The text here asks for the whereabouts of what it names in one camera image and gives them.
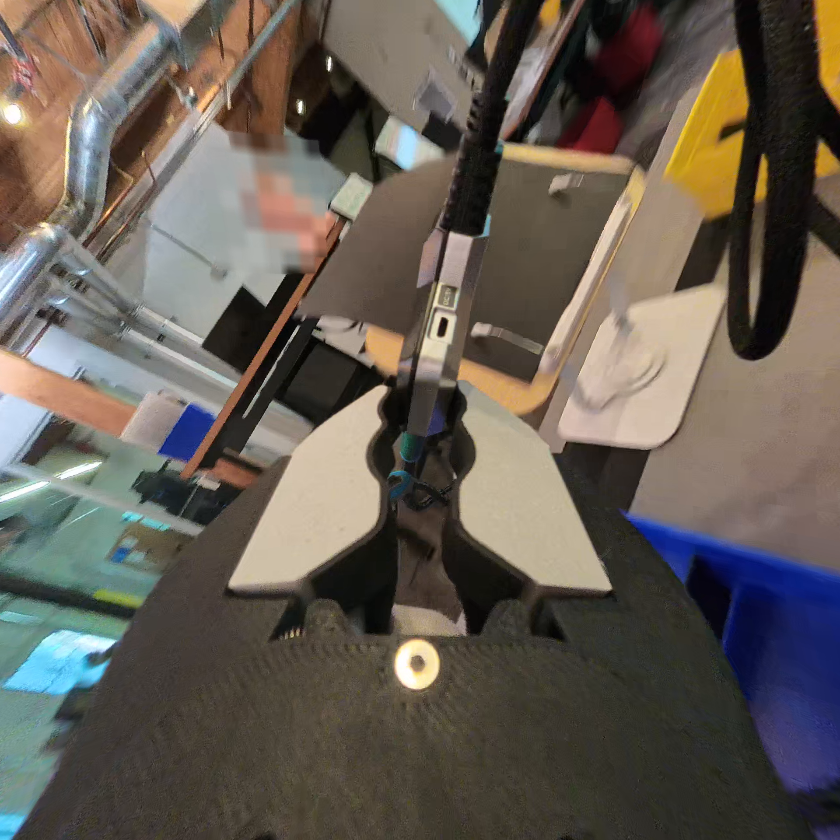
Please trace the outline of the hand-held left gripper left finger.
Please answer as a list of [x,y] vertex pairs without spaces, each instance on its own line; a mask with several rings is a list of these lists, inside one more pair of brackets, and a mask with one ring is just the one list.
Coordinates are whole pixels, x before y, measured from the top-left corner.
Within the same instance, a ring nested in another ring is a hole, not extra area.
[[230,594],[302,606],[331,600],[387,634],[399,538],[387,478],[398,431],[378,385],[317,427],[293,452],[227,583]]

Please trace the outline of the black usb hub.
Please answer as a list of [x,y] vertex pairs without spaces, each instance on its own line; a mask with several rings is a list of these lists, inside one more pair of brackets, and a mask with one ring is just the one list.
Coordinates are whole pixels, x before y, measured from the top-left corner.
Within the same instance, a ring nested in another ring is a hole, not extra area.
[[395,386],[403,428],[417,438],[446,427],[489,232],[490,217],[477,236],[436,227],[423,245]]

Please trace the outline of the blue plastic bin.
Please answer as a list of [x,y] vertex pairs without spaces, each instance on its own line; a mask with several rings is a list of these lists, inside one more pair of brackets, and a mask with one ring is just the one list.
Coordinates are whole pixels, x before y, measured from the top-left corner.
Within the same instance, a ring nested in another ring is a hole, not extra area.
[[216,415],[194,403],[186,404],[156,454],[189,462],[216,421]]
[[626,516],[699,606],[784,786],[838,782],[838,573]]

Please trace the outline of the black computer monitor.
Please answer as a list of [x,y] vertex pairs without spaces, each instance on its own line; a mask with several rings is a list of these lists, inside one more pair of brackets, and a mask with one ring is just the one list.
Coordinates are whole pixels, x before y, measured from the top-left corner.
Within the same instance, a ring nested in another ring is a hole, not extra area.
[[291,293],[291,283],[284,282],[263,304],[245,286],[240,287],[205,337],[203,349],[237,373],[245,373]]

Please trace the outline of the braided hdmi cable green plugs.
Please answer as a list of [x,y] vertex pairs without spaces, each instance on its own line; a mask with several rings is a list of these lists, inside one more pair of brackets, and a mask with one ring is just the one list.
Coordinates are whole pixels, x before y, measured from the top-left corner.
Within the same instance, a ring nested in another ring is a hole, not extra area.
[[[507,94],[540,2],[514,2],[501,27],[484,87],[474,96],[436,227],[477,236],[490,216],[501,163]],[[823,86],[814,2],[734,2],[748,112],[729,226],[728,336],[734,353],[759,361],[787,333],[799,296],[810,234],[830,246],[838,220],[814,193],[818,146],[838,154],[838,110]],[[402,431],[399,469],[415,476],[399,502],[423,511],[448,507],[455,479],[438,489],[422,480],[429,438]]]

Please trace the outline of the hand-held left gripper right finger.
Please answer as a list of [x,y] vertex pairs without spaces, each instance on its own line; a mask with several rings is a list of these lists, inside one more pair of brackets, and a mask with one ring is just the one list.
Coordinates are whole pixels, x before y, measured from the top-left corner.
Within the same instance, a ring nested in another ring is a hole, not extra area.
[[442,541],[468,634],[497,604],[537,616],[546,601],[613,594],[549,445],[519,416],[458,383],[449,462],[455,484]]

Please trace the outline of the red plastic bin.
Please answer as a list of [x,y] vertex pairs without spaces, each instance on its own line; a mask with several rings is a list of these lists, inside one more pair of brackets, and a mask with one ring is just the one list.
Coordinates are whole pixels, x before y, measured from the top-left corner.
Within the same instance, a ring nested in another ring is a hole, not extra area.
[[590,59],[604,95],[617,100],[637,92],[653,69],[663,39],[664,27],[656,7],[650,2],[637,5]]
[[554,144],[558,149],[612,154],[622,137],[623,121],[608,98],[581,105]]

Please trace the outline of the silver ventilation duct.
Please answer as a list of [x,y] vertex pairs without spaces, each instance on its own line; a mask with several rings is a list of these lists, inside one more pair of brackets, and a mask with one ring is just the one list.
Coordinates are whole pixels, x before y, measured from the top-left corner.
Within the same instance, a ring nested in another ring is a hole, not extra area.
[[70,239],[85,238],[102,215],[114,137],[177,54],[171,26],[152,19],[91,91],[80,96],[66,132],[64,192],[45,222],[19,234],[2,254],[2,331],[35,295],[42,274]]

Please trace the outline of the wooden edge desk black legs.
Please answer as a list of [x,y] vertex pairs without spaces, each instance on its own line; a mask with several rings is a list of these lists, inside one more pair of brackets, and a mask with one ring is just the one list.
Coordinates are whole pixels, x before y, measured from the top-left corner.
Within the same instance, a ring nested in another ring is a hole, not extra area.
[[320,271],[322,264],[329,257],[336,244],[338,244],[340,235],[345,225],[346,222],[344,219],[340,217],[335,218],[333,225],[331,226],[324,240],[324,252],[320,257],[316,258],[314,270],[303,275],[297,283],[297,285],[295,286],[284,308],[281,310],[276,321],[269,329],[265,339],[257,349],[257,352],[255,353],[255,356],[253,357],[252,361],[249,363],[245,373],[243,373],[242,377],[234,387],[234,390],[231,392],[229,398],[226,400],[226,403],[224,404],[222,410],[214,420],[213,425],[210,427],[208,432],[205,434],[203,440],[198,445],[193,457],[183,467],[180,473],[180,477],[182,479],[191,479],[195,475],[195,473],[203,467],[205,457],[208,456],[211,448],[221,437],[225,426],[231,419],[231,416],[235,413],[235,410],[238,409],[240,403],[244,401],[245,394],[247,393],[248,389],[252,386],[252,384],[256,381],[259,368],[266,361],[266,358],[268,357],[272,347],[279,338],[281,331],[285,328],[291,316],[298,308],[299,303],[307,294],[310,286],[316,278],[316,275]]

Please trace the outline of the wooden book stand white base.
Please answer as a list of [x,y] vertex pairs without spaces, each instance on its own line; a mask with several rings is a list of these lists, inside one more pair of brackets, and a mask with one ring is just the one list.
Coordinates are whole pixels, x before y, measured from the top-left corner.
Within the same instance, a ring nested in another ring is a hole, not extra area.
[[[417,315],[424,242],[448,188],[443,158],[376,186],[298,308],[369,328],[374,366],[394,375]],[[627,305],[665,233],[647,224],[646,176],[626,159],[508,144],[490,207],[458,380],[516,416],[559,378],[565,442],[649,451],[682,424],[724,290],[707,282]],[[646,245],[632,262],[635,246]]]

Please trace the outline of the yellow plastic bin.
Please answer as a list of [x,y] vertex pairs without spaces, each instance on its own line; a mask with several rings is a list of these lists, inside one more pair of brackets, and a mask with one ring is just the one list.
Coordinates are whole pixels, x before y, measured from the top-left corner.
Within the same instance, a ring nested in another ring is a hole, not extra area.
[[689,195],[705,219],[732,210],[748,107],[740,52],[719,55],[665,169],[665,179]]

